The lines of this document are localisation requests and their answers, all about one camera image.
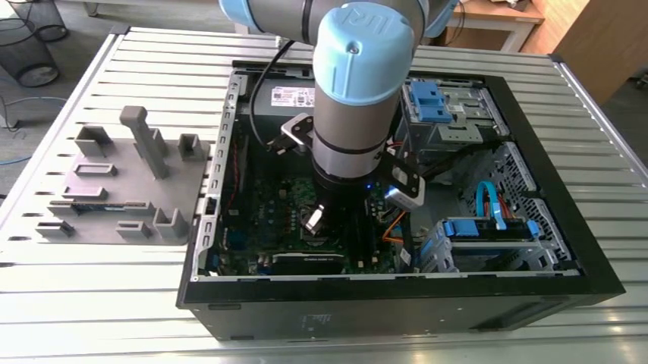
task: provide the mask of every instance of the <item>trash bin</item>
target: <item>trash bin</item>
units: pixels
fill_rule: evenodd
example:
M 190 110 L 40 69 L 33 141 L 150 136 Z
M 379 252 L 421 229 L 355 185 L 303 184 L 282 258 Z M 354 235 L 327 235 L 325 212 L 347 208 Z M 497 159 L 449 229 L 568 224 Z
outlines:
M 44 86 L 59 77 L 48 47 L 28 20 L 0 20 L 0 66 L 25 87 Z
M 29 20 L 39 28 L 39 37 L 44 42 L 63 39 L 68 28 L 63 23 L 53 0 L 7 0 L 20 19 Z

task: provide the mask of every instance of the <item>blue plastic latch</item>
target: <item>blue plastic latch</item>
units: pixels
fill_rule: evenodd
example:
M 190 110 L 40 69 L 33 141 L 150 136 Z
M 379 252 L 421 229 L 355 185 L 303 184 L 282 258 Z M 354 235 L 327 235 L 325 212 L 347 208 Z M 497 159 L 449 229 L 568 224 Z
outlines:
M 474 220 L 454 220 L 453 227 L 458 237 L 478 237 Z
M 427 241 L 425 242 L 425 245 L 423 247 L 421 248 L 421 256 L 427 252 L 429 248 L 431 248 L 434 245 L 433 243 L 433 240 L 431 239 L 427 239 Z
M 449 221 L 443 222 L 443 230 L 445 230 L 445 235 L 447 237 L 454 236 L 454 227 L 453 227 L 453 224 Z
M 425 123 L 450 123 L 453 115 L 445 110 L 445 96 L 434 82 L 411 82 L 411 100 Z
M 529 227 L 529 231 L 533 237 L 540 237 L 540 227 L 537 226 L 537 222 L 533 220 L 526 221 L 526 226 Z

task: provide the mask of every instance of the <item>black cable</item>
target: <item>black cable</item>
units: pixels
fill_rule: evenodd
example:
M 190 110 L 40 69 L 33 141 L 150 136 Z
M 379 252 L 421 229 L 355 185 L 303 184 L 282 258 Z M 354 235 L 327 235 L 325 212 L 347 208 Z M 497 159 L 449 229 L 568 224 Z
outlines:
M 9 125 L 9 115 L 7 114 L 7 103 L 4 101 L 4 97 L 1 96 L 0 96 L 0 102 L 3 102 L 3 117 L 4 117 L 5 128 L 11 133 L 15 133 L 16 131 L 20 130 L 20 127 L 11 127 Z
M 266 150 L 268 150 L 268 151 L 270 151 L 270 148 L 267 146 L 267 143 L 263 142 L 262 136 L 259 135 L 259 132 L 256 131 L 256 124 L 255 124 L 255 120 L 254 120 L 254 115 L 255 115 L 255 112 L 254 112 L 255 106 L 254 106 L 254 104 L 256 103 L 256 95 L 259 93 L 259 89 L 262 88 L 263 81 L 266 80 L 267 73 L 270 72 L 270 69 L 276 64 L 279 58 L 286 54 L 287 50 L 291 48 L 291 46 L 294 44 L 295 44 L 295 41 L 291 40 L 279 49 L 279 52 L 274 56 L 272 61 L 270 61 L 270 63 L 267 64 L 266 69 L 263 70 L 262 75 L 259 76 L 259 79 L 256 81 L 256 85 L 254 85 L 252 95 L 250 96 L 250 127 L 252 128 L 252 133 L 254 133 L 254 136 L 256 137 L 258 142 L 260 143 L 260 145 L 263 146 L 263 148 Z
M 453 32 L 453 39 L 445 44 L 445 46 L 449 46 L 457 41 L 458 37 L 464 32 L 464 26 L 466 25 L 466 6 L 464 5 L 462 2 L 458 2 L 458 7 L 462 11 L 462 17 L 458 20 L 458 27 L 454 29 L 454 32 Z
M 443 159 L 435 165 L 427 168 L 425 172 L 421 173 L 421 177 L 425 178 L 427 181 L 430 181 L 435 176 L 438 176 L 439 174 L 450 170 L 450 168 L 454 166 L 455 161 L 469 156 L 474 152 L 493 149 L 501 146 L 501 144 L 502 144 L 502 141 L 497 140 L 493 142 L 486 142 L 484 144 L 472 144 L 469 146 L 465 146 L 457 152 L 454 152 L 446 159 Z
M 401 218 L 401 233 L 403 235 L 403 249 L 409 254 L 409 264 L 403 266 L 403 273 L 414 272 L 414 239 L 411 238 L 411 223 L 409 213 Z

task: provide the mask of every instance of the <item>metal slotted tabletop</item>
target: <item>metal slotted tabletop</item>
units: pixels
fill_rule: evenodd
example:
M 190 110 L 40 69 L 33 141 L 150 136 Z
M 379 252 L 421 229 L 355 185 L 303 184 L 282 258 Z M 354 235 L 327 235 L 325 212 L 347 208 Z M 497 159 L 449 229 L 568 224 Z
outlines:
M 124 137 L 120 109 L 142 105 L 166 139 L 196 133 L 214 142 L 232 60 L 268 61 L 275 53 L 266 36 L 143 28 L 108 36 L 0 210 L 0 358 L 645 362 L 648 174 L 569 70 L 545 56 L 423 47 L 413 68 L 506 78 L 628 290 L 598 306 L 513 332 L 219 343 L 175 307 L 184 246 L 41 243 L 35 226 L 52 219 L 45 206 L 60 193 L 80 127 L 101 125 Z M 295 45 L 286 60 L 310 63 L 311 47 Z

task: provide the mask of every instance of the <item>cable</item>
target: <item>cable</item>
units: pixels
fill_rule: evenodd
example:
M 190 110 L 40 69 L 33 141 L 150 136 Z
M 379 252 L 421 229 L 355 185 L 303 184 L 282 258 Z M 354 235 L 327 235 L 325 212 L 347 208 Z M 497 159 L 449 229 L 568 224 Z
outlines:
M 3 117 L 4 117 L 4 125 L 9 133 L 15 133 L 19 131 L 20 127 L 11 127 L 9 125 L 9 113 L 7 112 L 7 103 L 4 101 L 4 97 L 0 96 L 0 102 L 3 102 Z
M 489 180 L 482 180 L 477 185 L 477 196 L 474 198 L 476 213 L 478 217 L 485 217 L 484 210 L 484 190 L 488 192 L 488 207 L 490 217 L 496 220 L 497 230 L 506 230 L 506 223 L 502 218 L 502 207 L 497 201 L 496 185 Z
M 57 100 L 57 101 L 63 101 L 63 102 L 67 102 L 68 101 L 68 99 L 63 99 L 61 97 L 33 96 L 33 97 L 25 97 L 24 99 L 15 100 L 12 102 L 7 102 L 5 99 L 4 99 L 4 97 L 0 96 L 0 102 L 3 102 L 4 124 L 5 124 L 7 130 L 11 133 L 17 132 L 20 130 L 20 127 L 17 126 L 17 123 L 16 123 L 16 125 L 13 127 L 9 125 L 9 112 L 7 110 L 7 107 L 8 106 L 12 106 L 12 105 L 16 105 L 20 102 L 29 101 L 29 100 Z
M 403 240 L 397 237 L 386 237 L 385 239 L 382 239 L 382 241 L 389 241 L 390 243 L 397 243 L 397 244 L 403 243 Z
M 405 214 L 401 219 L 401 232 L 403 233 L 403 249 L 409 254 L 409 262 L 403 266 L 403 273 L 414 272 L 414 262 L 417 261 L 414 257 L 414 240 L 411 238 L 411 223 L 410 215 Z
M 457 152 L 454 152 L 446 159 L 443 159 L 441 162 L 438 162 L 435 165 L 427 168 L 421 173 L 421 177 L 425 178 L 426 180 L 433 180 L 435 176 L 445 173 L 453 167 L 453 164 L 457 160 L 462 159 L 464 157 L 473 154 L 474 152 L 493 149 L 497 146 L 501 146 L 501 144 L 502 142 L 497 140 L 493 142 L 486 142 L 484 144 L 472 144 L 469 146 L 465 146 Z
M 256 95 L 259 93 L 259 89 L 262 88 L 263 81 L 266 80 L 267 73 L 270 72 L 270 69 L 274 67 L 276 64 L 279 58 L 286 54 L 287 50 L 291 48 L 291 46 L 295 44 L 295 41 L 291 40 L 288 43 L 286 43 L 279 49 L 279 52 L 272 58 L 272 61 L 266 66 L 266 69 L 262 72 L 262 75 L 259 76 L 259 79 L 256 81 L 256 85 L 254 85 L 254 90 L 252 90 L 252 95 L 250 96 L 250 127 L 252 128 L 252 133 L 254 136 L 256 137 L 258 142 L 260 143 L 262 147 L 270 151 L 270 148 L 267 146 L 267 143 L 263 142 L 262 136 L 259 135 L 259 132 L 256 131 L 256 122 L 254 120 L 254 115 L 255 115 L 255 103 L 256 103 Z
M 459 6 L 459 9 L 462 11 L 462 17 L 461 19 L 458 20 L 458 27 L 454 28 L 454 31 L 453 31 L 453 38 L 450 39 L 450 41 L 445 44 L 445 46 L 449 46 L 450 44 L 453 44 L 458 37 L 461 36 L 461 34 L 464 33 L 464 26 L 466 25 L 466 6 L 464 5 L 462 2 L 458 2 L 458 6 Z
M 398 221 L 401 221 L 401 218 L 403 218 L 406 212 L 402 211 L 398 215 L 398 217 L 395 218 L 394 222 L 391 222 L 391 225 L 389 226 L 389 228 L 385 230 L 385 234 L 382 234 L 382 240 L 385 240 L 386 238 L 389 238 L 389 233 L 391 232 L 391 230 L 394 230 L 394 227 L 395 225 L 398 224 Z
M 61 97 L 35 96 L 35 97 L 25 97 L 24 99 L 8 102 L 5 104 L 5 106 L 12 106 L 15 104 L 19 104 L 20 102 L 25 102 L 25 101 L 29 101 L 29 100 L 59 100 L 59 101 L 63 101 L 63 102 L 68 101 L 68 99 L 63 99 Z
M 28 157 L 15 159 L 13 161 L 0 162 L 0 165 L 15 165 L 16 163 L 20 163 L 20 162 L 29 160 L 29 158 L 31 158 L 31 155 Z

